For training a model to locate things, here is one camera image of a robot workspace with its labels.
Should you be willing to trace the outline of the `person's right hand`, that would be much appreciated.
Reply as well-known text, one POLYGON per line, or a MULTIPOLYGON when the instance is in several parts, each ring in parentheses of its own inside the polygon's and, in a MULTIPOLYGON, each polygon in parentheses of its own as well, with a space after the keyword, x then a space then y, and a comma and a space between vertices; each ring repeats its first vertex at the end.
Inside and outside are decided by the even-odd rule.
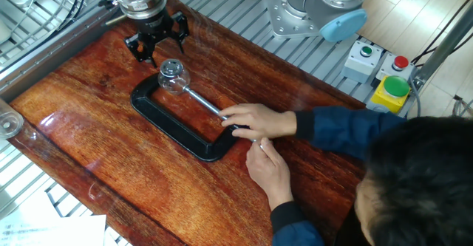
POLYGON ((219 112, 223 126, 239 126, 232 135, 249 140, 276 138, 296 133, 296 114, 292 111, 276 112, 262 104, 243 103, 219 112))

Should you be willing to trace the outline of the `person's left hand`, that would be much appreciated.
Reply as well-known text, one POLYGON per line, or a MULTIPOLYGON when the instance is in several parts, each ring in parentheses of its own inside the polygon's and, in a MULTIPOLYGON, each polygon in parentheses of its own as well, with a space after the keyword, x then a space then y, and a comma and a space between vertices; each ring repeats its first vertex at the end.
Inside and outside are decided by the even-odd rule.
POLYGON ((271 211, 293 201, 289 168, 268 138, 253 143, 246 166, 251 179, 265 192, 271 211))

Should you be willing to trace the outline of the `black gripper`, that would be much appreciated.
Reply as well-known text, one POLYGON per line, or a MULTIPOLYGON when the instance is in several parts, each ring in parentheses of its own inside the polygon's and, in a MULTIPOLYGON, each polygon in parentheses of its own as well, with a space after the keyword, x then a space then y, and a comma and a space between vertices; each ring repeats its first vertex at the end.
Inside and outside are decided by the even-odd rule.
POLYGON ((162 41, 171 36, 177 42, 181 53, 184 53, 183 44, 190 35, 188 19, 181 12, 176 12, 172 17, 167 12, 158 13, 150 18, 135 20, 138 33, 124 39, 124 43, 139 62, 150 63, 157 67, 153 52, 156 39, 162 41), (178 24, 178 31, 172 30, 174 23, 178 24))

